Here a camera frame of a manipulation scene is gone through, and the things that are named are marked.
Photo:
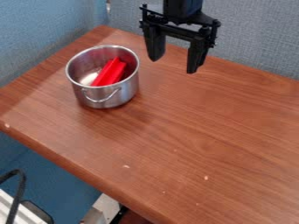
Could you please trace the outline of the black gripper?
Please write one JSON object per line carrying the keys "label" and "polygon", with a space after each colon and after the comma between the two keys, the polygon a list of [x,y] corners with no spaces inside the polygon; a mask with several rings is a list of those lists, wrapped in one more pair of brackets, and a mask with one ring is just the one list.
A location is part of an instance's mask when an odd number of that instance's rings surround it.
{"label": "black gripper", "polygon": [[[220,21],[202,12],[202,6],[203,3],[163,3],[162,12],[152,10],[147,3],[140,6],[144,17],[154,15],[160,17],[166,23],[200,25],[211,29],[210,45],[204,38],[196,37],[191,41],[187,57],[188,74],[194,74],[203,65],[210,46],[214,47],[216,44],[218,29],[220,27]],[[166,52],[166,35],[159,27],[148,26],[144,28],[144,42],[151,61],[158,61]]]}

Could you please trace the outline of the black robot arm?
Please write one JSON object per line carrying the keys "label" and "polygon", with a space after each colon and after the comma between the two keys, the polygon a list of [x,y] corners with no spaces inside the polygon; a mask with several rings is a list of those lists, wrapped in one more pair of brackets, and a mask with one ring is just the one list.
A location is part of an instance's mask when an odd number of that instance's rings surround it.
{"label": "black robot arm", "polygon": [[163,0],[163,12],[151,10],[147,3],[140,6],[148,58],[158,61],[164,56],[167,36],[188,41],[188,74],[203,65],[220,28],[220,21],[202,12],[202,5],[203,0]]}

